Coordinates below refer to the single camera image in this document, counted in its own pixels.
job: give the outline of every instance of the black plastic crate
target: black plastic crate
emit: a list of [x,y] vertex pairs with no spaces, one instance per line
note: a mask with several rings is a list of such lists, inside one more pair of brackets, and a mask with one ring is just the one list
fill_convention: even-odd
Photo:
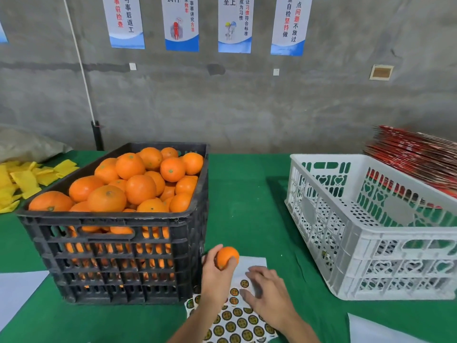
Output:
[[[208,219],[209,146],[200,143],[128,143],[50,186],[68,194],[78,178],[94,174],[106,158],[146,147],[196,152],[205,161],[189,209],[181,213],[16,213],[62,296],[81,304],[173,304],[192,297],[201,281]],[[71,234],[70,227],[76,231]],[[82,226],[128,226],[130,235],[93,234]],[[168,227],[169,236],[164,236]]]

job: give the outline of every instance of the gray wall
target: gray wall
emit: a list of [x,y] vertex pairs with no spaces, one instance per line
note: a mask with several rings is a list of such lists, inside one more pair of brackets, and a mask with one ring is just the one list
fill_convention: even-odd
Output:
[[[255,0],[251,54],[218,53],[217,0],[199,0],[199,53],[165,51],[160,0],[140,0],[146,50],[111,48],[102,0],[68,1],[107,149],[358,152],[377,124],[457,140],[457,0],[313,0],[302,57],[270,55],[276,0]],[[0,0],[0,20],[0,123],[93,149],[63,1]],[[391,81],[368,80],[375,63]]]

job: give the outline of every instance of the green table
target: green table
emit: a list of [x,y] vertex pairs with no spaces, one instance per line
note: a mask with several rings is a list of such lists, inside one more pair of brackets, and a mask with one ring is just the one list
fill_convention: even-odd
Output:
[[[72,151],[54,162],[69,158],[84,166],[103,154]],[[328,291],[284,205],[289,168],[288,155],[211,155],[206,249],[224,243],[241,255],[266,257],[322,342],[349,342],[348,312],[429,342],[454,342],[456,301],[342,301]],[[0,272],[45,269],[13,213],[0,215],[0,260]],[[0,342],[161,343],[185,319],[183,305],[68,304],[48,277],[0,332]]]

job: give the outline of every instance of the poster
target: poster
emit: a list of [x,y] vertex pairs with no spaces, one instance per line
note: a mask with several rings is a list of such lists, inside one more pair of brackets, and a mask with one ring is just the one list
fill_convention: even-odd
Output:
[[103,0],[113,48],[144,49],[139,0]]
[[219,52],[251,53],[254,0],[219,0]]
[[5,31],[3,30],[3,27],[1,26],[0,23],[0,43],[8,43],[8,39],[6,38]]
[[199,51],[198,0],[162,0],[165,48]]
[[303,54],[312,0],[276,0],[272,55]]

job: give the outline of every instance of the black pipe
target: black pipe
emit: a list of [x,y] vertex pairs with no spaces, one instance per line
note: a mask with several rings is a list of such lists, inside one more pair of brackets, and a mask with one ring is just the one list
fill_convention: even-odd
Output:
[[105,147],[103,146],[103,138],[101,138],[101,131],[100,131],[100,124],[98,121],[91,121],[92,124],[92,132],[94,132],[94,139],[95,139],[95,147],[97,150],[105,150]]

